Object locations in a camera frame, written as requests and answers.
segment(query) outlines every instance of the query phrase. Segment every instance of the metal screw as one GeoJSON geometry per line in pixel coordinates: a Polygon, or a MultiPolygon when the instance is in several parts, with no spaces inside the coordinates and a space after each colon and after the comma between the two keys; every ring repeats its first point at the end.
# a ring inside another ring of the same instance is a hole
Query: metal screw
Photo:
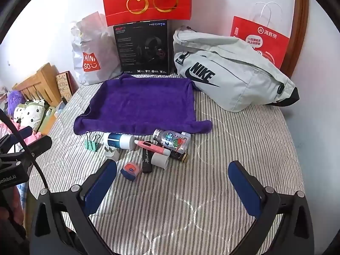
{"type": "Polygon", "coordinates": [[[79,191],[79,189],[80,189],[80,186],[79,186],[79,185],[73,185],[73,186],[71,187],[71,191],[72,191],[72,192],[77,192],[77,191],[79,191]]]}
{"type": "Polygon", "coordinates": [[[267,187],[266,187],[266,192],[269,193],[269,194],[272,194],[272,193],[274,193],[275,191],[274,191],[274,189],[273,189],[272,187],[267,186],[267,187]]]}
{"type": "Polygon", "coordinates": [[[304,194],[304,192],[298,191],[298,196],[299,197],[305,197],[305,194],[304,194]]]}
{"type": "Polygon", "coordinates": [[[47,189],[46,188],[43,188],[41,191],[40,191],[40,194],[41,195],[45,195],[45,194],[47,194],[47,189]]]}

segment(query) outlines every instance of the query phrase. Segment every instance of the white wall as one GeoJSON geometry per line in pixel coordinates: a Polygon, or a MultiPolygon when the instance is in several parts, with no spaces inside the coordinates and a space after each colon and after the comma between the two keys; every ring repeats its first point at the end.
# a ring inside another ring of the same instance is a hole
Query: white wall
{"type": "Polygon", "coordinates": [[[292,80],[300,101],[283,109],[302,168],[316,254],[340,229],[340,33],[310,0],[307,32],[292,80]]]}
{"type": "MultiPolygon", "coordinates": [[[[273,7],[270,25],[289,36],[294,0],[193,0],[192,19],[185,24],[201,32],[229,35],[233,16],[248,18],[252,5],[258,1],[275,1],[281,5],[282,22],[280,10],[273,7]]],[[[2,83],[11,89],[47,62],[54,64],[59,72],[73,73],[69,24],[95,11],[104,13],[102,0],[32,0],[0,46],[2,83]]],[[[174,26],[182,23],[176,21],[174,26]]]]}

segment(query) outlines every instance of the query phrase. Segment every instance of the headphone box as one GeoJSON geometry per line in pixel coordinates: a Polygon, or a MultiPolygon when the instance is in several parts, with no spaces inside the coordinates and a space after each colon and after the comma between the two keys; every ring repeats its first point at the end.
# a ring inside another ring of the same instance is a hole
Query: headphone box
{"type": "Polygon", "coordinates": [[[172,34],[167,20],[113,27],[122,72],[169,75],[173,69],[172,34]]]}

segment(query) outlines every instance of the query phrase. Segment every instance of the wooden bed frame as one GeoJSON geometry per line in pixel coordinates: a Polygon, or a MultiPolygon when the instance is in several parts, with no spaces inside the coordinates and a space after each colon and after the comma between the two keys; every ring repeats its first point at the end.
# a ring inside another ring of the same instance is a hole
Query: wooden bed frame
{"type": "Polygon", "coordinates": [[[47,63],[12,89],[20,91],[26,99],[44,99],[50,106],[56,107],[62,100],[55,79],[57,74],[56,68],[47,63]]]}

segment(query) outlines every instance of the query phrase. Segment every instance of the black cable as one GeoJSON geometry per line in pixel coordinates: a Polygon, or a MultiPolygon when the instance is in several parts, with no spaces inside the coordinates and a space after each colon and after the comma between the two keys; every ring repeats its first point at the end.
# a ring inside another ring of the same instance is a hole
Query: black cable
{"type": "Polygon", "coordinates": [[[42,179],[42,182],[44,184],[44,187],[46,189],[48,189],[46,178],[45,178],[41,168],[39,167],[38,163],[35,161],[34,156],[31,154],[28,146],[26,145],[25,141],[21,137],[21,135],[18,132],[18,130],[15,127],[15,125],[12,123],[11,119],[8,118],[8,116],[1,109],[0,109],[0,120],[3,121],[3,123],[12,131],[12,134],[14,134],[14,136],[19,140],[19,143],[23,147],[24,152],[26,152],[27,157],[32,162],[33,166],[35,166],[35,168],[37,169],[37,171],[38,171],[38,173],[39,173],[39,175],[40,175],[40,177],[42,179]]]}

